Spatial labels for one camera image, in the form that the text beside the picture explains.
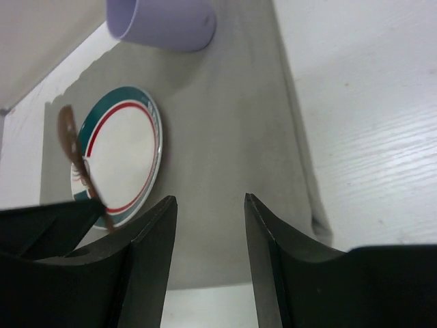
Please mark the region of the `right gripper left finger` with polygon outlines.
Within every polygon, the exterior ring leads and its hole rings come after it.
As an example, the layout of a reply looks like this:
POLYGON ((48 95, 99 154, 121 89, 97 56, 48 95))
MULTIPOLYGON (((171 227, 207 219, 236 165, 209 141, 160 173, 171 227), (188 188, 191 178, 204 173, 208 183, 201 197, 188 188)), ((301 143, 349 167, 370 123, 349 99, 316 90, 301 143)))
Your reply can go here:
POLYGON ((175 242, 173 196, 64 256, 1 252, 2 327, 159 327, 175 242))

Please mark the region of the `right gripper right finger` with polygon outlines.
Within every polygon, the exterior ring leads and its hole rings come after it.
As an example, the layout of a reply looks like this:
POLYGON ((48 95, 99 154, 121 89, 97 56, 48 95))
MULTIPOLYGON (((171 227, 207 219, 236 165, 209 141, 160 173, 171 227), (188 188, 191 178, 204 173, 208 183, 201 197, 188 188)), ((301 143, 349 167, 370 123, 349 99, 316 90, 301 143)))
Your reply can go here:
POLYGON ((436 246, 342 252, 244 200, 260 327, 435 327, 436 246))

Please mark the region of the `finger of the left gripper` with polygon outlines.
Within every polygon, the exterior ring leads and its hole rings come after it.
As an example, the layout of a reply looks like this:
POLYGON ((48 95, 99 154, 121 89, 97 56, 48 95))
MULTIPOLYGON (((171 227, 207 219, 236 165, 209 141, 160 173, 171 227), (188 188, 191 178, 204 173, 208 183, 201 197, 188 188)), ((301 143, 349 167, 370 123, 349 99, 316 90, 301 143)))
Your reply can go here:
POLYGON ((62 202, 1 211, 1 252, 26 260, 73 251, 104 214, 97 200, 62 202))

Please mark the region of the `brown wooden spoon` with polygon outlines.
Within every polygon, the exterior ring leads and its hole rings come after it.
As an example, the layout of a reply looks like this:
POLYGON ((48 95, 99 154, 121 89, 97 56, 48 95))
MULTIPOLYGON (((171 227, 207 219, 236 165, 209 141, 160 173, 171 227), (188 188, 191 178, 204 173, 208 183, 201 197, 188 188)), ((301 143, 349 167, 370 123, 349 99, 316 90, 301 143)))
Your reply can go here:
POLYGON ((57 136, 65 156, 76 168, 85 186, 88 187, 91 198, 103 203, 100 193, 92 181, 90 173, 87 171, 85 160, 81 154, 81 145, 78 139, 72 105, 63 106, 58 113, 57 136))

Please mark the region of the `white plate with green rim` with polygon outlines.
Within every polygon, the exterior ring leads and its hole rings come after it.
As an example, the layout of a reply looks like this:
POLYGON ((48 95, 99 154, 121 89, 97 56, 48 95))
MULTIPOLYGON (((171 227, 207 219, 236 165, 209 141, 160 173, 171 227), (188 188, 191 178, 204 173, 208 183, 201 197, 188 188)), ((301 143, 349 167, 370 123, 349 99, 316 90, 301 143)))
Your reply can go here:
POLYGON ((163 155, 163 125, 149 93, 122 86, 106 93, 78 133, 85 166, 116 228, 144 205, 163 155))

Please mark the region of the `grey cloth napkin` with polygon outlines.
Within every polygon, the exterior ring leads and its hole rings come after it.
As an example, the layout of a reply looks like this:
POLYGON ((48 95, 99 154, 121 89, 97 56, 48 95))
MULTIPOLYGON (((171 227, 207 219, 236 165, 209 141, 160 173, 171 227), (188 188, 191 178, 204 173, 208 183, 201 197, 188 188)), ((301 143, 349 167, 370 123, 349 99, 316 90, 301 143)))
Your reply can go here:
POLYGON ((43 203, 71 197, 70 166, 56 116, 67 104, 82 122, 107 92, 148 91, 163 120, 163 161, 144 206, 178 202, 168 287, 250 281, 244 197, 256 195, 279 218, 330 245, 333 233, 315 181, 298 104, 271 1, 214 1, 211 44, 176 53, 120 42, 47 102, 42 149, 43 203))

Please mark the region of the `purple plastic cup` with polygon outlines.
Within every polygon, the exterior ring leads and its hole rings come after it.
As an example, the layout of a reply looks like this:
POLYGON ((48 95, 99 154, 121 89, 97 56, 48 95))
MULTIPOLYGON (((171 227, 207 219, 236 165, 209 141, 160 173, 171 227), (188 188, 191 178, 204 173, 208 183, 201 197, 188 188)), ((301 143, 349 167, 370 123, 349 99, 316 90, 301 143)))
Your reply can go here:
POLYGON ((200 51, 216 30, 209 1, 106 1, 109 33, 117 40, 172 51, 200 51))

